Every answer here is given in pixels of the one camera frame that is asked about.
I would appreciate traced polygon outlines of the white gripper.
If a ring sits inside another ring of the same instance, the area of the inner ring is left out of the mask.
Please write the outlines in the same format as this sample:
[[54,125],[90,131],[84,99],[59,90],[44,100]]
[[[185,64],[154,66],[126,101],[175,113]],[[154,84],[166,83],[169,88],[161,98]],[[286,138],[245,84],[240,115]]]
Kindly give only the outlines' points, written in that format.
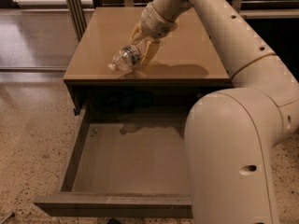
[[166,37],[175,24],[164,19],[154,8],[153,3],[147,4],[141,13],[140,22],[135,25],[130,36],[130,44],[143,38],[143,34],[155,39],[142,39],[139,43],[141,65],[147,65],[160,48],[160,38]]

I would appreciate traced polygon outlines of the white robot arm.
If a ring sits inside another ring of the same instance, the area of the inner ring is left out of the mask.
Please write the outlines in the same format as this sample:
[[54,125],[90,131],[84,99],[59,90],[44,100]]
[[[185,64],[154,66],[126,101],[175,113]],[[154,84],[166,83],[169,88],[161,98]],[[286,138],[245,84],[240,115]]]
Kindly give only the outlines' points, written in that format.
[[186,120],[193,222],[279,224],[270,151],[299,127],[299,83],[226,0],[153,0],[132,38],[167,36],[189,8],[233,83]]

